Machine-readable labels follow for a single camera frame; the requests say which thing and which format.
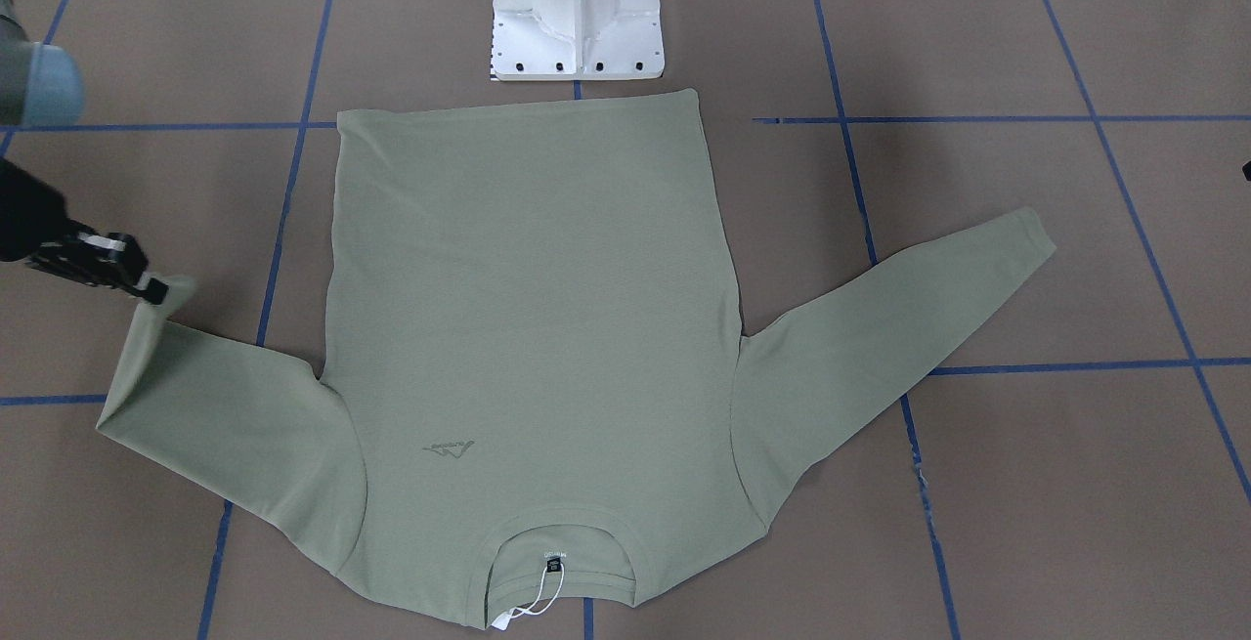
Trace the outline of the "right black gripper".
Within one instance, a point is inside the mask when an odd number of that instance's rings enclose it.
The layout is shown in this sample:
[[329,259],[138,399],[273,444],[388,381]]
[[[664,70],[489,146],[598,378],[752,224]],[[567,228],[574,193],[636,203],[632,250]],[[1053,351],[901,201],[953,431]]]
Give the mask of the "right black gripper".
[[140,300],[153,306],[165,302],[170,291],[165,280],[148,276],[148,254],[136,238],[99,235],[85,222],[74,220],[68,220],[63,229],[39,242],[30,256],[23,258],[23,264],[73,282],[139,294]]

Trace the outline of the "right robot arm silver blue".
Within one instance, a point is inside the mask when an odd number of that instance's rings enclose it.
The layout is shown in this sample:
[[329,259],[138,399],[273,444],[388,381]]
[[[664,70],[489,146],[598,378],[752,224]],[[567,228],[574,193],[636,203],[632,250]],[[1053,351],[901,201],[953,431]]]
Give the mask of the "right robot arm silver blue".
[[[84,108],[83,79],[63,48],[28,36],[13,0],[1,0],[1,122],[68,125]],[[1,162],[1,260],[58,278],[120,289],[160,305],[168,284],[153,278],[138,239],[100,235],[68,216],[66,199],[48,182]]]

